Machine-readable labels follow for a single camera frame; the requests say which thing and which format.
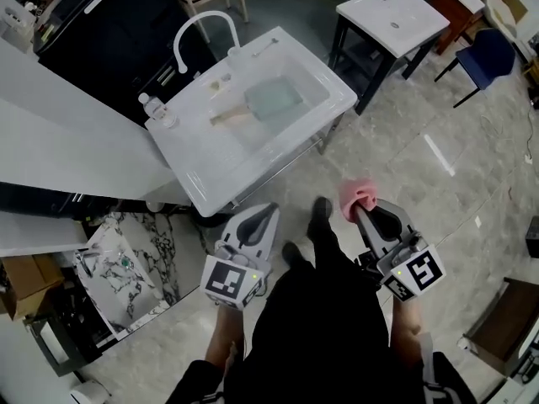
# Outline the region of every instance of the white faucet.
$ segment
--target white faucet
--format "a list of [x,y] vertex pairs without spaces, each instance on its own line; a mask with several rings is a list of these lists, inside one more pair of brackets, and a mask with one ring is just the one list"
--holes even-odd
[[176,60],[178,61],[178,70],[180,73],[186,73],[187,72],[187,66],[185,65],[184,61],[182,60],[182,57],[179,54],[179,40],[181,39],[182,35],[185,33],[185,30],[192,25],[192,23],[195,23],[199,19],[210,17],[210,16],[217,16],[222,17],[228,22],[228,26],[230,27],[230,32],[232,33],[232,40],[234,40],[234,46],[228,51],[228,54],[235,54],[237,55],[240,49],[239,40],[237,39],[237,31],[236,26],[234,25],[234,22],[232,21],[232,18],[230,18],[226,13],[220,12],[218,10],[209,10],[207,12],[202,12],[196,14],[193,18],[189,19],[184,25],[182,25],[181,29],[179,29],[178,33],[176,34],[176,37],[174,38],[174,56],[176,57]]

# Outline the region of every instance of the cardboard box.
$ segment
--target cardboard box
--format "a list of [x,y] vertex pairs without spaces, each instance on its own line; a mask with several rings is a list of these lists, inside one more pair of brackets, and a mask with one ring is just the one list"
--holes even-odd
[[2,265],[11,288],[0,294],[0,313],[7,312],[13,320],[34,315],[47,290],[64,280],[60,267],[48,254],[2,258]]

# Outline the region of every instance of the black shoe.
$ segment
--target black shoe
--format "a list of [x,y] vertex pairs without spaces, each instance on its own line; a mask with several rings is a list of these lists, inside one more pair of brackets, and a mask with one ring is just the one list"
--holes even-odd
[[331,200],[318,196],[312,204],[311,220],[329,220],[333,212],[334,208],[331,205]]
[[290,268],[292,268],[293,265],[297,265],[298,262],[306,262],[302,252],[300,252],[300,249],[296,244],[294,244],[294,242],[285,242],[285,245],[280,253]]

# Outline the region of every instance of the black refrigerator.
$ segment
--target black refrigerator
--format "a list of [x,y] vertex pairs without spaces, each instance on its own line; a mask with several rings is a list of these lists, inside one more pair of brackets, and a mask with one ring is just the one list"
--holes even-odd
[[40,64],[143,126],[140,93],[167,102],[216,64],[192,26],[180,43],[189,70],[178,72],[173,40],[188,19],[178,0],[55,0],[35,26],[34,52]]

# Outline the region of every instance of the tile floor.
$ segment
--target tile floor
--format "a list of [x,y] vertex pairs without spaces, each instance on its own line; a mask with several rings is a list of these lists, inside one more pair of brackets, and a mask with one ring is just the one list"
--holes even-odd
[[[259,6],[252,6],[256,22]],[[317,53],[322,56],[327,46],[326,41]],[[518,65],[485,93],[452,108],[472,90],[466,74],[458,67],[436,84],[433,79],[459,47],[454,44],[443,56],[428,55],[407,82],[399,72],[393,74],[360,118],[353,112],[346,115],[324,156],[309,152],[247,204],[274,200],[281,207],[272,285],[286,271],[279,255],[285,239],[295,241],[312,258],[304,235],[315,197],[337,199],[343,178],[373,178],[380,197],[402,206],[437,246],[447,278],[421,299],[424,322],[436,348],[481,397],[500,377],[456,343],[491,301],[504,276],[539,283],[539,263],[529,258],[524,242],[531,217],[539,211],[539,146],[535,136],[530,147],[537,159],[533,165],[526,163],[530,105]],[[536,133],[537,116],[531,111]],[[424,135],[440,148],[453,177]],[[359,232],[338,211],[332,224],[349,256],[365,251]],[[384,312],[390,313],[389,292],[382,289],[378,296]],[[255,298],[246,310],[248,337],[263,307],[264,298]],[[361,316],[360,311],[351,314]],[[195,291],[83,373],[105,384],[113,394],[111,403],[165,402],[190,361],[204,356],[215,316],[216,308]]]

